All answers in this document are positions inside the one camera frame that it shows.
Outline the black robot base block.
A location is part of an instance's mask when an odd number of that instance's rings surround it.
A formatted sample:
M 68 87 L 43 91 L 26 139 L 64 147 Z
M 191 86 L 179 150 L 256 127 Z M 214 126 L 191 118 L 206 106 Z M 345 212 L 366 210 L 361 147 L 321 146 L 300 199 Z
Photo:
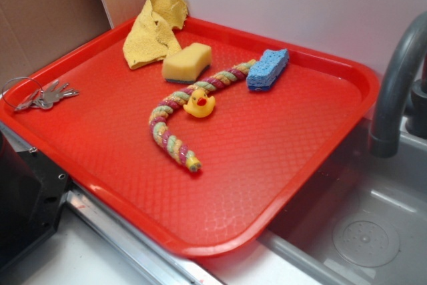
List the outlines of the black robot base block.
M 56 233 L 71 184 L 42 152 L 16 152 L 1 135 L 1 271 Z

